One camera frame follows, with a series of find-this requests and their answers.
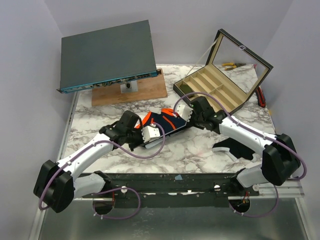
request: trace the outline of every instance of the gray floor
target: gray floor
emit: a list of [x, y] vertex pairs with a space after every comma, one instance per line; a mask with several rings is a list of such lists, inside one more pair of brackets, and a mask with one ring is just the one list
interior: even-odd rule
[[[254, 199], [250, 213], [265, 213], [274, 199]], [[114, 209], [124, 216], [132, 209]], [[294, 198], [281, 199], [275, 213], [247, 218], [229, 208], [144, 208], [127, 220], [93, 216], [90, 200], [74, 201], [65, 211], [47, 211], [41, 240], [303, 240], [307, 239]]]

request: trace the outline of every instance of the green object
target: green object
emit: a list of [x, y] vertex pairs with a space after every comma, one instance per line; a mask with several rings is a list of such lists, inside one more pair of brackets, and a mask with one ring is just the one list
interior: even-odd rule
[[184, 94], [189, 94], [189, 93], [192, 93], [193, 90], [191, 89], [191, 87], [189, 87], [187, 84], [181, 84], [180, 85], [180, 90], [184, 93]]

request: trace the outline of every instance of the blue sticker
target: blue sticker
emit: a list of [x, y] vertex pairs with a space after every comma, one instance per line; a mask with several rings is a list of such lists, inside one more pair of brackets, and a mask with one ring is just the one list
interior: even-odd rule
[[177, 176], [174, 177], [175, 180], [182, 180], [182, 176], [179, 174]]

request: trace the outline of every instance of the orange stripe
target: orange stripe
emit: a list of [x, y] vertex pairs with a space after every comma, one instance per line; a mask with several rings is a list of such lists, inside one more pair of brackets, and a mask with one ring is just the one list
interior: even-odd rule
[[162, 116], [164, 118], [164, 120], [166, 120], [168, 123], [170, 123], [171, 127], [173, 128], [173, 130], [176, 129], [175, 125], [168, 119], [166, 118], [165, 116]]
[[162, 110], [161, 110], [161, 112], [162, 113], [165, 113], [165, 114], [168, 114], [168, 115], [170, 115], [170, 116], [174, 116], [174, 110], [173, 109], [170, 109], [170, 108], [163, 108]]
[[144, 117], [144, 119], [142, 120], [142, 126], [146, 124], [146, 122], [149, 120], [151, 115], [151, 112], [148, 112], [148, 114]]

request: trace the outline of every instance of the orange and navy clothing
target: orange and navy clothing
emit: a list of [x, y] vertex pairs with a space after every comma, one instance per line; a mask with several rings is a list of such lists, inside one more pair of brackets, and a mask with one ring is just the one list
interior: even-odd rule
[[142, 120], [143, 127], [149, 126], [151, 123], [157, 123], [160, 124], [161, 127], [163, 127], [164, 132], [170, 133], [172, 131], [175, 131], [176, 129], [179, 129], [186, 125], [186, 121], [183, 120], [180, 117], [174, 116], [174, 110], [171, 108], [162, 108], [161, 114], [154, 113], [154, 112], [148, 112], [147, 115]]

